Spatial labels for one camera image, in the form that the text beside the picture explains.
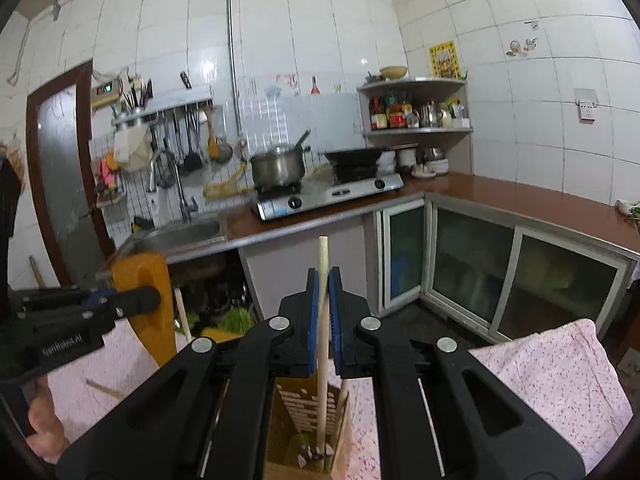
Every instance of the metal faucet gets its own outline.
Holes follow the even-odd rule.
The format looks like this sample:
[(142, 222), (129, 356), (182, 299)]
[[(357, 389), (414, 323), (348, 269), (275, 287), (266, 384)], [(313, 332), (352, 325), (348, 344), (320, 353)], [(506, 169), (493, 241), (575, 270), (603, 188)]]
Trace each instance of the metal faucet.
[(172, 165), (173, 170), (175, 171), (175, 182), (178, 185), (178, 197), (180, 199), (180, 216), (182, 216), (183, 222), (191, 221), (191, 213), (196, 213), (198, 211), (198, 204), (194, 197), (191, 197), (191, 203), (187, 202), (187, 199), (184, 196), (184, 190), (182, 189), (182, 182), (180, 181), (180, 173), (178, 172), (178, 162), (175, 159), (174, 152), (167, 149), (159, 149), (152, 155), (151, 161), (149, 162), (149, 185), (146, 189), (148, 193), (155, 193), (158, 190), (158, 186), (156, 185), (156, 161), (158, 157), (164, 153), (166, 158), (169, 160), (169, 163)]

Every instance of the stove burner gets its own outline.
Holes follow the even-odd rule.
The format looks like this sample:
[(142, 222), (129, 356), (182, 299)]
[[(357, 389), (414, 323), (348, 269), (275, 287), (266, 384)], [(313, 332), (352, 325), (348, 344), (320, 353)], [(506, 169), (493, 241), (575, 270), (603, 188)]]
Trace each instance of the stove burner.
[(334, 166), (334, 182), (336, 184), (348, 184), (359, 180), (374, 178), (378, 175), (377, 166)]
[(260, 200), (273, 200), (281, 196), (289, 196), (300, 193), (302, 184), (296, 182), (289, 186), (269, 186), (269, 187), (257, 187), (255, 190), (258, 193), (258, 199)]

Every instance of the countertop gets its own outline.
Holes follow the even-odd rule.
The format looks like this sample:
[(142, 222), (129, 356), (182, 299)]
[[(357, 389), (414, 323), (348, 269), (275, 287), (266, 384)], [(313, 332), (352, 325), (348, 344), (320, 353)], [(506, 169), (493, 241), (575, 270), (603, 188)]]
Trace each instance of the countertop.
[[(169, 265), (186, 262), (353, 218), (426, 195), (428, 200), (448, 197), (461, 203), (482, 205), (548, 222), (601, 240), (608, 247), (614, 245), (620, 248), (619, 253), (640, 260), (640, 235), (636, 226), (615, 207), (540, 187), (460, 173), (429, 180), (409, 176), (403, 180), (402, 189), (270, 221), (260, 220), (248, 205), (229, 209), (226, 211), (226, 240), (180, 248), (164, 256)], [(107, 262), (98, 276), (107, 271), (109, 264)]]
[(613, 206), (541, 187), (459, 173), (449, 173), (429, 180), (410, 176), (403, 180), (404, 187), (396, 191), (267, 222), (260, 220), (249, 206), (229, 210), (228, 241), (293, 227), (297, 227), (297, 231), (306, 222), (316, 223), (323, 218), (343, 214), (347, 216), (348, 212), (354, 210), (377, 208), (377, 205), (382, 208), (385, 202), (433, 193), (556, 224), (640, 253), (640, 235), (636, 226)]

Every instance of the pink cloth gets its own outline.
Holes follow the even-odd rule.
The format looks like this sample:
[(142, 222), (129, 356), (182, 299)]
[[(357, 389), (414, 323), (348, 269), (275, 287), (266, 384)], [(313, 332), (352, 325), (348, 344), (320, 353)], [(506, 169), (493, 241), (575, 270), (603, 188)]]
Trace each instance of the pink cloth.
[[(182, 348), (184, 337), (176, 339)], [(56, 413), (71, 441), (117, 404), (86, 379), (129, 394), (158, 369), (126, 321), (116, 324), (105, 343), (49, 375)], [(587, 471), (631, 420), (631, 406), (590, 320), (471, 353), (580, 452)], [(330, 383), (340, 386), (333, 366)], [(348, 478), (376, 480), (380, 457), (371, 380), (353, 380), (349, 390), (354, 447)]]

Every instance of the tile wall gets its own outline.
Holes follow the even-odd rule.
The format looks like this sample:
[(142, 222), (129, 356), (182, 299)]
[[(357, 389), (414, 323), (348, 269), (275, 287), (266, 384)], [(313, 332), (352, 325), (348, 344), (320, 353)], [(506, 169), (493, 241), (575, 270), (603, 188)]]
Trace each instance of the tile wall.
[[(181, 89), (178, 74), (188, 70), (194, 86), (210, 85), (216, 101), (223, 104), (216, 129), (226, 129), (229, 140), (235, 141), (225, 0), (60, 0), (60, 4), (57, 20), (49, 7), (31, 22), (15, 87), (5, 81), (14, 71), (28, 22), (14, 13), (2, 31), (2, 139), (24, 140), (30, 92), (93, 58), (94, 69), (101, 75), (116, 75), (128, 68), (151, 78), (156, 96)], [(308, 154), (312, 166), (322, 162), (320, 151), (363, 145), (356, 86), (367, 71), (406, 64), (392, 1), (232, 0), (232, 6), (242, 129), (252, 151), (272, 139), (295, 140), (306, 128), (313, 131), (314, 152)], [(308, 95), (313, 77), (320, 95)], [(113, 146), (110, 121), (108, 108), (94, 115), (94, 154)], [(225, 180), (237, 166), (235, 158), (228, 167), (207, 168), (187, 179), (187, 195), (198, 200), (201, 211), (240, 203), (239, 198), (226, 202), (202, 198), (202, 184)], [(146, 171), (128, 177), (127, 201), (105, 211), (118, 245), (126, 239), (134, 215), (150, 216), (152, 204), (143, 192), (144, 180)], [(175, 190), (169, 191), (166, 200), (169, 216), (177, 218)], [(36, 257), (47, 283), (54, 285), (27, 189), (18, 206), (10, 257), (10, 282), (17, 288), (34, 286), (29, 254)]]
[[(476, 174), (598, 202), (640, 200), (640, 32), (621, 0), (393, 0), (412, 75), (454, 40)], [(511, 54), (511, 42), (526, 54)], [(593, 89), (595, 122), (575, 88)]]

